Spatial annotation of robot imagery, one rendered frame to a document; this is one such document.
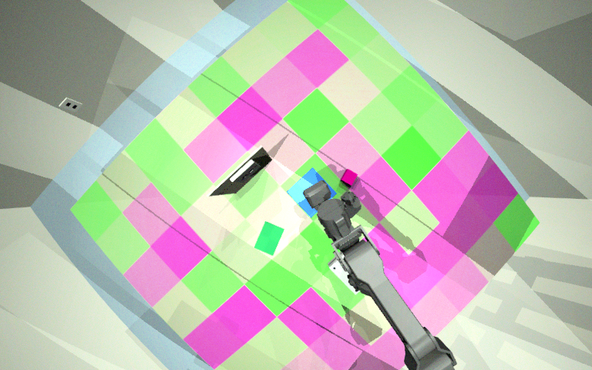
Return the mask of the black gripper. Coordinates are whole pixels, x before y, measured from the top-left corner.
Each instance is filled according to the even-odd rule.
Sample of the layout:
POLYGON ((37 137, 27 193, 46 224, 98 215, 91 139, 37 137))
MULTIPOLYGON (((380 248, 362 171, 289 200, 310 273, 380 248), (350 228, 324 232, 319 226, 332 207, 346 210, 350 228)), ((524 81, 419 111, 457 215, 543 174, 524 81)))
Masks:
MULTIPOLYGON (((311 209, 314 208, 316 211, 318 211, 319 206, 323 202, 325 202, 326 200, 329 200, 331 198, 331 191, 329 190, 329 187, 324 180, 320 180, 316 184, 314 184, 311 187, 309 187, 308 189, 304 190, 303 194, 304 194, 307 202, 311 206, 311 209)), ((316 215, 318 216, 318 214, 316 214, 316 215)), ((319 218, 319 216, 318 216, 318 220, 319 220, 320 224, 324 227, 325 233, 331 239, 328 231, 326 230, 324 224, 321 222, 321 219, 319 218)))

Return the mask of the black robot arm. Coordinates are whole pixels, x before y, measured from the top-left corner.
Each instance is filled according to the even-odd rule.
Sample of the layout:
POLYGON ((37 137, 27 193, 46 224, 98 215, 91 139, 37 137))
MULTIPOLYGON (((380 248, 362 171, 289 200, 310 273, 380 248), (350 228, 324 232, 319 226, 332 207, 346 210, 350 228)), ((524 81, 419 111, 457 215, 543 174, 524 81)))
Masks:
POLYGON ((455 370, 454 354, 423 327, 384 272, 379 249, 362 225, 352 226, 362 206, 353 192, 329 199, 318 208, 318 216, 328 231, 332 252, 348 272, 350 286, 373 299, 405 346, 404 363, 409 370, 455 370), (361 236, 367 240, 360 240, 361 236), (337 251, 344 254, 344 258, 337 251))

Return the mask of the grey panel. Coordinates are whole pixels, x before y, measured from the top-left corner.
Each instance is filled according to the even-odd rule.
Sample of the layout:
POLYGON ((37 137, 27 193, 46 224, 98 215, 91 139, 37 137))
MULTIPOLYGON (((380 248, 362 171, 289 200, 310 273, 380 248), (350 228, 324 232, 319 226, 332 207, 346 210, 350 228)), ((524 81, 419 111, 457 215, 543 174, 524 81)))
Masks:
POLYGON ((259 146, 238 168, 228 175, 222 183, 212 190, 208 197, 237 193, 258 172, 272 161, 263 146, 259 146))

